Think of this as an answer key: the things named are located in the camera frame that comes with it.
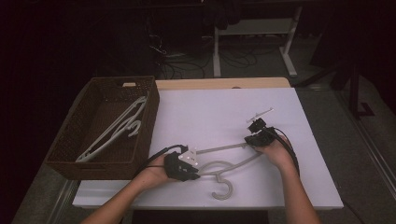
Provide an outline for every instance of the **forearm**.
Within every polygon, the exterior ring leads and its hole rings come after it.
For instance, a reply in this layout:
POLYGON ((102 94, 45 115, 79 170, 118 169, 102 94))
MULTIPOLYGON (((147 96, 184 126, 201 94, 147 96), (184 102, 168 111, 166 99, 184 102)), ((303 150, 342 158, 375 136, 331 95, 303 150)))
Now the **forearm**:
POLYGON ((280 168, 288 223, 320 223, 309 201, 296 169, 290 165, 280 168))
POLYGON ((113 198, 94 211, 81 223, 120 223, 136 196, 143 191, 142 185, 140 183, 136 183, 136 181, 137 180, 132 180, 113 198))

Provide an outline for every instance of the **hand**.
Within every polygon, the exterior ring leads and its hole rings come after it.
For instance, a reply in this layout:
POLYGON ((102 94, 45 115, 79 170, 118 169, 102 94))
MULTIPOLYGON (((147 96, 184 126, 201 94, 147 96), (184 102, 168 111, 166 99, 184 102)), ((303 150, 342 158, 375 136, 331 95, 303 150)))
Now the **hand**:
MULTIPOLYGON (((290 145, 290 142, 285 136, 280 135, 280 137, 288 145, 290 145)), ((289 166, 294 167, 294 163, 289 152, 283 147, 283 145, 278 140, 274 140, 274 142, 272 142, 269 146, 255 147, 254 149, 264 153, 268 157, 268 160, 278 169, 282 169, 289 166)))
POLYGON ((142 172, 140 172, 135 178, 134 182, 138 182, 141 185, 142 190, 155 188, 163 183, 171 181, 168 178, 165 170, 163 169, 163 160, 166 154, 161 155, 159 158, 152 161, 142 172))

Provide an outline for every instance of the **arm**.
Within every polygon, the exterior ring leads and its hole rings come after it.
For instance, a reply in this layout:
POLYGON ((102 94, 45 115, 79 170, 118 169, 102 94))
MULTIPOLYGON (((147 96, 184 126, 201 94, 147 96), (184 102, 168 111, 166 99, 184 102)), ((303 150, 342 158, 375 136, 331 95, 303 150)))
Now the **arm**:
POLYGON ((279 169, 282 176, 288 223, 320 223, 318 215, 306 195, 293 160, 282 144, 275 140, 270 146, 256 147, 256 150, 267 155, 269 161, 279 169))
MULTIPOLYGON (((164 155, 154 160, 150 165, 163 165, 163 158, 164 155)), ((90 214, 81 223, 120 223, 122 217, 137 195, 146 189, 154 188, 167 181, 168 177, 162 167, 146 168, 120 190, 120 192, 90 214)))

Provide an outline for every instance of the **person's right hand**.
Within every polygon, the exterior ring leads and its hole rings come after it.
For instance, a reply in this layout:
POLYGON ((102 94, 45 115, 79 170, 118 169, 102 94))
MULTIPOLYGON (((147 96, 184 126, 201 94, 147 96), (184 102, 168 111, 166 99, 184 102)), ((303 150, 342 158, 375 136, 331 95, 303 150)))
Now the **person's right hand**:
MULTIPOLYGON (((285 136, 280 135, 280 137, 286 142, 286 144, 290 145, 288 139, 285 136)), ((268 160, 278 169, 294 166, 289 152, 278 140, 274 140, 274 142, 272 142, 269 146, 254 147, 254 149, 264 153, 268 157, 268 160)))

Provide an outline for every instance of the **person's left arm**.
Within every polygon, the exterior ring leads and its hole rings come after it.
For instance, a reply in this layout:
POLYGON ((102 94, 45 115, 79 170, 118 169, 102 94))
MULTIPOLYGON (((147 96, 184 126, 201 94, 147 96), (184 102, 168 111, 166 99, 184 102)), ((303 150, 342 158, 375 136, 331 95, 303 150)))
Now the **person's left arm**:
MULTIPOLYGON (((163 158, 164 155, 154 160, 150 165, 163 165, 163 158)), ((162 167, 148 167, 81 223, 118 224, 137 195, 146 189, 154 188, 168 180, 165 170, 162 167)))

